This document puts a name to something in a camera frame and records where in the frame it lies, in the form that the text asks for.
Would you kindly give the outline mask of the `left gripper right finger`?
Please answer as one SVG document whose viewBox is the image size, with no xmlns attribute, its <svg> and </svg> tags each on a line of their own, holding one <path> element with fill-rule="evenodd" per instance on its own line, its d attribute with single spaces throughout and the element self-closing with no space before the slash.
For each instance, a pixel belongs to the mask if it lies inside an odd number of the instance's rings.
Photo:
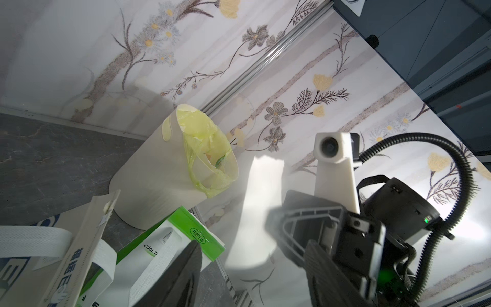
<svg viewBox="0 0 491 307">
<path fill-rule="evenodd" d="M 350 280 L 314 240 L 309 240 L 305 249 L 304 270 L 313 306 L 368 306 Z"/>
</svg>

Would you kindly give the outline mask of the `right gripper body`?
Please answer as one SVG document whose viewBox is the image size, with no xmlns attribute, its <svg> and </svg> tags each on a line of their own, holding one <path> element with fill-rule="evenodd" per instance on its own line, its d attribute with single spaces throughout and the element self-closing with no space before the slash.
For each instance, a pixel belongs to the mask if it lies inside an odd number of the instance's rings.
<svg viewBox="0 0 491 307">
<path fill-rule="evenodd" d="M 380 221 L 345 209 L 333 209 L 336 239 L 332 259 L 364 299 L 374 299 L 386 227 Z"/>
</svg>

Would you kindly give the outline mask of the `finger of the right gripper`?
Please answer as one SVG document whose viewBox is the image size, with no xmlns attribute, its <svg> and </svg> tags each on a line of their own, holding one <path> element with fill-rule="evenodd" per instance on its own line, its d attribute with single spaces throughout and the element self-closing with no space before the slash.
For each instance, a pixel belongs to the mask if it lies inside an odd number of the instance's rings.
<svg viewBox="0 0 491 307">
<path fill-rule="evenodd" d="M 347 210 L 339 203 L 289 190 L 283 204 L 269 211 L 265 229 L 284 256 L 303 267 L 311 240 L 334 256 L 346 217 Z"/>
</svg>

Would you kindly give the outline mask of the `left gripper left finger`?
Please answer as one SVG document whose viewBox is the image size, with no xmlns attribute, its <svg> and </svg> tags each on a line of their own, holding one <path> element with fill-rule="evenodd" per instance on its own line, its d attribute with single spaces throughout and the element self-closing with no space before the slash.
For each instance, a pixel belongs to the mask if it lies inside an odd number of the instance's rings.
<svg viewBox="0 0 491 307">
<path fill-rule="evenodd" d="M 202 247 L 191 241 L 136 303 L 141 307 L 190 307 L 194 305 L 202 268 Z"/>
</svg>

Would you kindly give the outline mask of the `green white paper bag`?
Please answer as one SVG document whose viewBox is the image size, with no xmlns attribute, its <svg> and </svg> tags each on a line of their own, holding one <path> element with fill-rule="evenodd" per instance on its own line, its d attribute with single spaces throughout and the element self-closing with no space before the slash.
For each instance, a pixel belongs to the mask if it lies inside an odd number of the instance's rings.
<svg viewBox="0 0 491 307">
<path fill-rule="evenodd" d="M 135 306 L 191 242 L 202 247 L 203 270 L 225 250 L 224 244 L 184 207 L 134 239 L 84 286 L 77 306 Z"/>
</svg>

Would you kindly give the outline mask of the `blue paper bag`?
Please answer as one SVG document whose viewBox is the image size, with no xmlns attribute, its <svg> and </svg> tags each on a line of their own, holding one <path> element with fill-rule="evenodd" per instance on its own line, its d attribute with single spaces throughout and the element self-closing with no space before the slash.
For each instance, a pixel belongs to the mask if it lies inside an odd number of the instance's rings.
<svg viewBox="0 0 491 307">
<path fill-rule="evenodd" d="M 1 227 L 1 306 L 91 306 L 113 282 L 104 240 L 120 191 L 29 226 Z"/>
</svg>

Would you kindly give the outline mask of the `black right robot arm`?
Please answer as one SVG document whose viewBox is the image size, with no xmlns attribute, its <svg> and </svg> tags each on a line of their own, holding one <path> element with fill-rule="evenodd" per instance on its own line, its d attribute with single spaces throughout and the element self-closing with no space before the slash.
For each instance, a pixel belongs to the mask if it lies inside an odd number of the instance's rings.
<svg viewBox="0 0 491 307">
<path fill-rule="evenodd" d="M 417 306 L 440 241 L 453 239 L 469 207 L 472 169 L 462 149 L 435 134 L 398 134 L 365 151 L 359 141 L 356 133 L 318 133 L 314 193 L 288 191 L 265 229 L 304 269 L 313 306 Z M 355 181 L 359 165 L 409 142 L 436 145 L 451 157 L 459 183 L 446 218 L 401 180 Z"/>
</svg>

